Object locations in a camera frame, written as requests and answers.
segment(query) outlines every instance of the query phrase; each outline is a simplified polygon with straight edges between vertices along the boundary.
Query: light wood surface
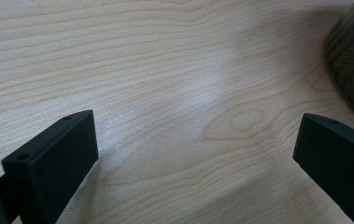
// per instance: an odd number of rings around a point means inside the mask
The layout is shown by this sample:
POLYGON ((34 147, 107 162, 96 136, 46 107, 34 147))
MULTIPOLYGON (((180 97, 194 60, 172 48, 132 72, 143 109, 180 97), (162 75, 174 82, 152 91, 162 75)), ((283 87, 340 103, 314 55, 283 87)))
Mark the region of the light wood surface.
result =
POLYGON ((351 223, 292 159, 304 112, 354 128, 322 56, 351 4, 0 1, 0 160, 93 109, 59 223, 351 223))

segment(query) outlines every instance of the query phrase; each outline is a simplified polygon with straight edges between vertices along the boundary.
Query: black bracket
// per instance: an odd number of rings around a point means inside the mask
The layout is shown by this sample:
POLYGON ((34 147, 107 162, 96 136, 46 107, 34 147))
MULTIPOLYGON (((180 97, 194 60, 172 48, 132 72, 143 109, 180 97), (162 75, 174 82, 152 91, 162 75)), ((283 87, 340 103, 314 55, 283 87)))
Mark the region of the black bracket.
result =
POLYGON ((55 223, 97 160, 92 111, 58 120, 2 159, 0 224, 55 223))
POLYGON ((304 114, 293 158, 354 221, 354 129, 304 114))

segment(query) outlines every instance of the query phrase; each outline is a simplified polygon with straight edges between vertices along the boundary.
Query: hole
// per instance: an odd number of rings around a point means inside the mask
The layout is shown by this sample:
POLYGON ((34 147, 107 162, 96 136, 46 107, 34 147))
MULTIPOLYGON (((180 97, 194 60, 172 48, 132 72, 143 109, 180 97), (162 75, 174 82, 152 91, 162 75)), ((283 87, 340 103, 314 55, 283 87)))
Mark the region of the hole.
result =
POLYGON ((28 159, 29 157, 30 157, 29 154, 22 154, 22 155, 20 155, 20 156, 17 158, 17 160, 18 160, 18 161, 23 161, 23 160, 28 159))

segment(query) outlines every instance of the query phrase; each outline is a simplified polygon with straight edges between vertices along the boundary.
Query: screw hole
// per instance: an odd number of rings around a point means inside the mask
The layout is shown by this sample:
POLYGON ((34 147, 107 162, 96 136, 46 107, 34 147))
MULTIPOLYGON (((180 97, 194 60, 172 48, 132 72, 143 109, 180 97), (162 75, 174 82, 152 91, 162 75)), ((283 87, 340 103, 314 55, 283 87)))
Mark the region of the screw hole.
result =
POLYGON ((20 156, 17 158, 17 160, 18 160, 18 161, 23 161, 23 160, 28 159, 29 157, 30 157, 29 154, 22 154, 22 155, 20 155, 20 156))

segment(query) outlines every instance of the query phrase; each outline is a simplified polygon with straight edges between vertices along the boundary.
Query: wood grain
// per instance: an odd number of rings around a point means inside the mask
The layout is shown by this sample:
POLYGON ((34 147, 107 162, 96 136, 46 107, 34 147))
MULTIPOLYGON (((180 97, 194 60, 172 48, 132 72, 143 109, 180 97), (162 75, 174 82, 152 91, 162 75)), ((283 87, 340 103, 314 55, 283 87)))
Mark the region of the wood grain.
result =
POLYGON ((322 56, 351 4, 0 1, 0 160, 92 108, 59 223, 351 223, 292 160, 304 112, 354 127, 322 56))

